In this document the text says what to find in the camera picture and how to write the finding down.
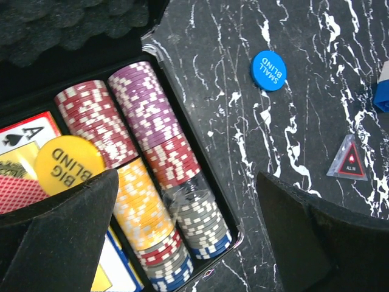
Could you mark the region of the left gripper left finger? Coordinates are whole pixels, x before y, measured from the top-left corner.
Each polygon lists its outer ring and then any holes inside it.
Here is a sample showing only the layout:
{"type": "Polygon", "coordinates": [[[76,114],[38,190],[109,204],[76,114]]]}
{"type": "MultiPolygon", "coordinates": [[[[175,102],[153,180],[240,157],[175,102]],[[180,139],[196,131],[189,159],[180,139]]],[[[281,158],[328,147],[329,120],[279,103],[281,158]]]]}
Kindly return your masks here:
{"type": "Polygon", "coordinates": [[[118,188],[106,170],[1,215],[1,291],[90,291],[118,188]]]}

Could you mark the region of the triangular all-in button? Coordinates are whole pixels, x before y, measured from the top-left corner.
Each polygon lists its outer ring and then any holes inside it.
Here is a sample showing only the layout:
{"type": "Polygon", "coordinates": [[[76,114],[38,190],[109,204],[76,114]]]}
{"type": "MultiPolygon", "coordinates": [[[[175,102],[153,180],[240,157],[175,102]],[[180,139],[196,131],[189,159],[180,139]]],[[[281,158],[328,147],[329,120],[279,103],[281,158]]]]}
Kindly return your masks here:
{"type": "Polygon", "coordinates": [[[368,180],[353,134],[347,134],[345,136],[326,175],[361,181],[368,180]]]}

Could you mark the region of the blue small blind button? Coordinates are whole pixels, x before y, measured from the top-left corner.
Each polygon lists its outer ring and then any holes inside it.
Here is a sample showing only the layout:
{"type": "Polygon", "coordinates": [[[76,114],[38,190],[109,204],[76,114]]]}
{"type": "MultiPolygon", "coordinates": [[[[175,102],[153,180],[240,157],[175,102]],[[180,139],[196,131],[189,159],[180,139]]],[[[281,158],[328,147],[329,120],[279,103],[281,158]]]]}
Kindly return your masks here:
{"type": "Polygon", "coordinates": [[[250,74],[257,87],[266,92],[274,92],[285,84],[287,68],[276,52],[263,50],[253,57],[250,74]]]}

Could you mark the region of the yellow big blind button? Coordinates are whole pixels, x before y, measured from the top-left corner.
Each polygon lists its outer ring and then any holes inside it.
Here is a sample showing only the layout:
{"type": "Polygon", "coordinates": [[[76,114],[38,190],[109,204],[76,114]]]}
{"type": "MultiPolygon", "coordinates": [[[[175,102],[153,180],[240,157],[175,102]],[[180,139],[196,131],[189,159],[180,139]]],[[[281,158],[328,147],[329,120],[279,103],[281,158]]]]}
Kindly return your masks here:
{"type": "Polygon", "coordinates": [[[39,150],[34,171],[42,189],[50,196],[75,187],[105,170],[102,154],[94,144],[64,135],[39,150]]]}

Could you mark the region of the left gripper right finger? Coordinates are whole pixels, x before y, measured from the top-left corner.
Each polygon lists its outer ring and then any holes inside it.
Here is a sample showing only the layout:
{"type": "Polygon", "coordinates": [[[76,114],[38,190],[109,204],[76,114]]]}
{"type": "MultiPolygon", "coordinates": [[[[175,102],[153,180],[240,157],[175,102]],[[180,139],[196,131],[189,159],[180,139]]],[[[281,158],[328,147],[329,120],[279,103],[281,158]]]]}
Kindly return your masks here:
{"type": "Polygon", "coordinates": [[[260,208],[285,291],[388,291],[388,220],[260,172],[260,208]]]}

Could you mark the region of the red playing card deck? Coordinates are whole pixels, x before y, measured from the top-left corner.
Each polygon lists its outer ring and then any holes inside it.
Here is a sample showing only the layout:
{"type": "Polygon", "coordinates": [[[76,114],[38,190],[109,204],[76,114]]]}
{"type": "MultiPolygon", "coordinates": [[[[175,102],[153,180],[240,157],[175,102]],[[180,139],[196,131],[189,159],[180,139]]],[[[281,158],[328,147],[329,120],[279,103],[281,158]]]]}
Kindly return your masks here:
{"type": "Polygon", "coordinates": [[[58,136],[60,129],[48,111],[1,128],[2,214],[49,197],[33,166],[40,148],[58,136]]]}

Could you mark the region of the blue playing card deck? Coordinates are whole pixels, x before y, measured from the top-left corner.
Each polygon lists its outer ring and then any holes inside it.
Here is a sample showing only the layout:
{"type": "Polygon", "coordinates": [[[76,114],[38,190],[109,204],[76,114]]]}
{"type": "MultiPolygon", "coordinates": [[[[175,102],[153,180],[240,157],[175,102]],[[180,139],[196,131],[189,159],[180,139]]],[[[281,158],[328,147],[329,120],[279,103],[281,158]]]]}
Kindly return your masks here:
{"type": "Polygon", "coordinates": [[[144,289],[116,234],[108,228],[91,291],[138,292],[144,289]]]}

